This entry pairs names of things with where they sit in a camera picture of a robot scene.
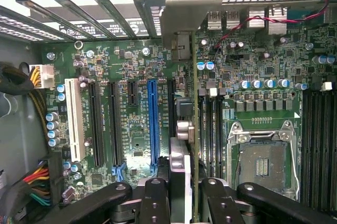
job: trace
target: blue plastic clip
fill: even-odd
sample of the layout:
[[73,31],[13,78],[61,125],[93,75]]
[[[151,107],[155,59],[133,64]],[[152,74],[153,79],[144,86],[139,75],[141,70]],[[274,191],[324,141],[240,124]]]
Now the blue plastic clip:
[[112,175],[117,176],[117,182],[122,182],[124,180],[123,177],[123,170],[126,167],[126,163],[123,163],[121,166],[118,167],[112,167]]

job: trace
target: motherboard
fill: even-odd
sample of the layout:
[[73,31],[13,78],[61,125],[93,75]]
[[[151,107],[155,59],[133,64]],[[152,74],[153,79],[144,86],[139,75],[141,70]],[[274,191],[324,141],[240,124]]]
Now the motherboard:
[[155,39],[44,45],[57,87],[46,91],[48,112],[58,116],[50,146],[62,152],[65,187],[76,201],[115,181],[135,187],[156,176],[157,159],[169,156],[169,110],[192,96],[196,67],[196,156],[207,176],[299,200],[303,92],[332,89],[336,31],[242,31],[217,46],[223,32],[200,29],[191,45],[196,65],[173,60]]

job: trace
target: ram slot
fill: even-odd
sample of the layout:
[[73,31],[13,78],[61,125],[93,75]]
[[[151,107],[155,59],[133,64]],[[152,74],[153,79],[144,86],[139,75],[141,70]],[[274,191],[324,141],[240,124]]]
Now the ram slot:
[[174,102],[174,93],[175,93],[175,79],[167,80],[167,99],[168,99],[168,129],[170,132],[170,137],[175,137],[176,133],[176,122],[177,122],[177,114],[175,109]]
[[102,109],[100,87],[96,83],[89,84],[89,107],[91,112],[91,125],[93,133],[93,150],[95,166],[104,165],[104,146],[102,128]]
[[216,160],[215,160],[215,165],[216,165],[216,174],[217,178],[222,178],[222,137],[223,137],[223,132],[222,132],[222,97],[218,96],[216,98],[216,108],[215,108],[215,113],[216,113],[216,144],[215,144],[215,153],[216,153]]
[[66,78],[64,83],[71,159],[81,161],[85,158],[85,147],[80,82],[77,78]]
[[157,80],[149,80],[147,82],[147,95],[150,120],[151,167],[156,167],[160,155]]
[[121,110],[118,82],[109,82],[108,87],[112,165],[114,167],[118,167],[123,163]]

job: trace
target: wire bundle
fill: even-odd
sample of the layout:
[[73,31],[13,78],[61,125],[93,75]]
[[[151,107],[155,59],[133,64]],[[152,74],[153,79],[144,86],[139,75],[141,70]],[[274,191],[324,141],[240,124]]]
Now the wire bundle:
[[221,41],[225,40],[226,38],[229,37],[229,35],[231,35],[234,31],[236,31],[237,29],[241,28],[245,23],[251,21],[251,20],[255,20],[255,19],[260,19],[260,20],[263,20],[263,21],[267,21],[267,22],[272,22],[272,23],[300,23],[300,22],[305,22],[305,21],[309,21],[311,19],[314,19],[320,15],[322,15],[328,5],[329,5],[329,1],[330,0],[324,0],[325,1],[325,5],[316,13],[316,14],[313,14],[313,15],[310,15],[310,16],[307,16],[306,18],[304,19],[294,19],[294,20],[288,20],[288,19],[285,19],[285,20],[277,20],[277,19],[271,19],[271,18],[268,18],[268,17],[262,17],[260,15],[256,15],[256,16],[253,16],[253,17],[249,17],[247,18],[246,20],[244,20],[242,23],[240,23],[239,25],[235,26],[234,28],[232,28],[226,35],[224,35],[223,37],[220,38],[219,42],[217,43],[216,45],[216,48],[220,47],[221,45]]
[[50,206],[50,193],[45,189],[45,180],[49,180],[48,168],[43,168],[45,163],[31,175],[25,177],[23,181],[32,187],[30,196],[35,199],[42,206]]

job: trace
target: screw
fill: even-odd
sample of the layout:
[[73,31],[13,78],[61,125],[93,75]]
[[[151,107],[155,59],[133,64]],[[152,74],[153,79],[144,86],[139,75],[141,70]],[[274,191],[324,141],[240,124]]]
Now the screw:
[[209,183],[210,183],[211,185],[215,185],[215,184],[216,184],[216,181],[215,181],[215,179],[209,179]]
[[122,186],[122,185],[116,187],[116,190],[118,190],[118,191],[125,190],[125,189],[126,189],[126,187]]
[[244,185],[244,188],[247,189],[248,191],[254,190],[254,187],[252,187],[251,185]]
[[152,184],[155,184],[155,185],[158,185],[158,184],[160,184],[160,181],[159,181],[158,179],[153,179],[153,180],[151,181],[151,183],[152,183]]
[[244,136],[244,135],[240,135],[240,136],[239,136],[239,142],[240,142],[240,143],[243,144],[243,143],[245,143],[246,141],[247,141],[247,136]]
[[46,55],[47,59],[49,60],[54,60],[55,59],[55,54],[52,52],[48,52]]

